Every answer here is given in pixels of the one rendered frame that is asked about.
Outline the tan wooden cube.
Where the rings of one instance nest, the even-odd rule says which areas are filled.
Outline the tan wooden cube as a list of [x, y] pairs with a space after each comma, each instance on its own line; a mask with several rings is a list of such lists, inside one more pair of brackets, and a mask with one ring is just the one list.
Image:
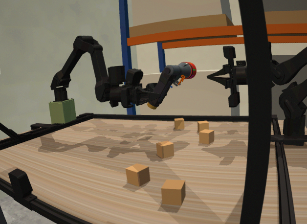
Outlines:
[[149, 166], [138, 163], [126, 168], [126, 175], [127, 182], [138, 187], [150, 181]]
[[174, 156], [174, 144], [169, 141], [156, 143], [157, 155], [161, 158]]
[[167, 179], [161, 187], [162, 204], [182, 205], [186, 192], [185, 180]]
[[201, 132], [205, 129], [209, 129], [209, 122], [208, 121], [198, 121], [197, 122], [197, 130]]
[[214, 141], [214, 130], [203, 130], [199, 132], [199, 142], [210, 144]]
[[184, 119], [183, 118], [176, 118], [175, 121], [175, 129], [184, 129]]

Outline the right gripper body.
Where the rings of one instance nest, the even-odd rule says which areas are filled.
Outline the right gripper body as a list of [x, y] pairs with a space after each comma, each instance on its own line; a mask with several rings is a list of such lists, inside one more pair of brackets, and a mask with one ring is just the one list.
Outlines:
[[237, 92], [236, 85], [248, 85], [247, 69], [246, 66], [234, 66], [236, 53], [233, 46], [223, 46], [223, 54], [226, 59], [230, 58], [225, 65], [225, 73], [230, 75], [230, 79], [227, 80], [227, 88], [231, 89], [231, 95], [228, 97], [229, 107], [234, 108], [240, 103], [240, 92]]

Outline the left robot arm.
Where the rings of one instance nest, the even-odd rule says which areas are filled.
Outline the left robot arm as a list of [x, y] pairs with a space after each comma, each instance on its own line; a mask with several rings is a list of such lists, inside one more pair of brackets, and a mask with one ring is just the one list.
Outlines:
[[[54, 90], [55, 101], [60, 102], [69, 100], [67, 98], [66, 88], [71, 81], [70, 73], [81, 56], [88, 52], [91, 56], [94, 74], [96, 78], [95, 95], [99, 102], [110, 101], [111, 107], [118, 106], [121, 102], [119, 93], [122, 87], [139, 86], [143, 78], [143, 72], [140, 69], [128, 69], [125, 78], [125, 66], [114, 66], [108, 68], [108, 73], [103, 56], [103, 47], [92, 36], [77, 36], [73, 43], [73, 51], [67, 59], [62, 70], [58, 71], [52, 80], [51, 90]], [[109, 75], [108, 75], [109, 74]], [[119, 86], [126, 82], [125, 85]], [[56, 88], [63, 86], [60, 88]]]

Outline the black hose nozzle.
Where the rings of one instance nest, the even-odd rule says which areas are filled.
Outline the black hose nozzle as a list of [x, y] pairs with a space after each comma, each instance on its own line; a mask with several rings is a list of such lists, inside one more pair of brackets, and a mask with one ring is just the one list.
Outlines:
[[[167, 65], [162, 71], [159, 81], [155, 86], [153, 92], [160, 93], [160, 98], [152, 100], [147, 103], [147, 106], [155, 110], [165, 98], [172, 83], [175, 86], [181, 85], [184, 79], [192, 79], [195, 77], [197, 69], [193, 63], [182, 62], [179, 65]], [[181, 78], [180, 82], [178, 79]], [[178, 84], [178, 85], [177, 85]]]

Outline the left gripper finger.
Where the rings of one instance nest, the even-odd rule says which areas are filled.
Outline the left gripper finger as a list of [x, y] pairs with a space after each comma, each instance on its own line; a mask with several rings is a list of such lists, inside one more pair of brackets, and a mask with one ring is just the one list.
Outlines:
[[150, 85], [149, 85], [149, 91], [150, 91], [150, 92], [153, 92], [154, 88], [155, 88], [155, 87], [154, 87], [154, 84], [150, 84]]
[[137, 106], [145, 104], [157, 98], [160, 98], [160, 93], [145, 91], [140, 86], [135, 87], [135, 102]]

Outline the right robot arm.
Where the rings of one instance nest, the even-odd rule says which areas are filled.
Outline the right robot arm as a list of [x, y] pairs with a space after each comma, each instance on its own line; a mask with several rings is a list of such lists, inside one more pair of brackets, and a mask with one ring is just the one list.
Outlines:
[[[293, 58], [279, 64], [276, 60], [272, 59], [271, 42], [268, 42], [268, 45], [271, 67], [271, 88], [275, 84], [284, 85], [289, 83], [307, 65], [307, 47]], [[282, 92], [279, 97], [279, 105], [285, 114], [283, 134], [288, 136], [304, 136], [306, 119], [304, 113], [307, 110], [307, 106], [303, 103], [303, 100], [307, 97], [307, 79], [300, 84], [297, 84], [296, 81], [292, 82]]]

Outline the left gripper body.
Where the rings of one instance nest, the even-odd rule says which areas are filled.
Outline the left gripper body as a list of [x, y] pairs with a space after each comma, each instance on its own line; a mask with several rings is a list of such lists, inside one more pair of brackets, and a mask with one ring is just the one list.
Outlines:
[[[149, 83], [149, 84], [154, 84], [156, 86], [157, 83]], [[146, 85], [146, 88], [143, 90], [149, 91], [149, 84]], [[133, 104], [135, 104], [135, 87], [122, 87], [119, 93], [120, 99], [121, 99], [121, 105], [123, 108], [131, 108], [133, 107]]]

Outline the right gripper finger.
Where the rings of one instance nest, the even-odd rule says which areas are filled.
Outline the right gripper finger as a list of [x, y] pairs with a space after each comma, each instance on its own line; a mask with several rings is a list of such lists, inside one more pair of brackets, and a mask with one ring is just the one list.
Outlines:
[[[225, 64], [225, 65], [227, 65], [227, 64]], [[210, 75], [208, 75], [207, 77], [214, 77], [214, 76], [226, 75], [227, 73], [225, 73], [225, 65], [222, 66], [223, 69], [221, 69], [221, 70], [219, 70], [219, 71], [217, 71], [217, 72], [215, 72], [215, 73], [213, 73], [213, 74], [210, 74]]]
[[230, 79], [230, 77], [207, 77], [207, 79], [216, 81], [216, 82], [224, 85], [225, 89], [227, 89], [227, 80]]

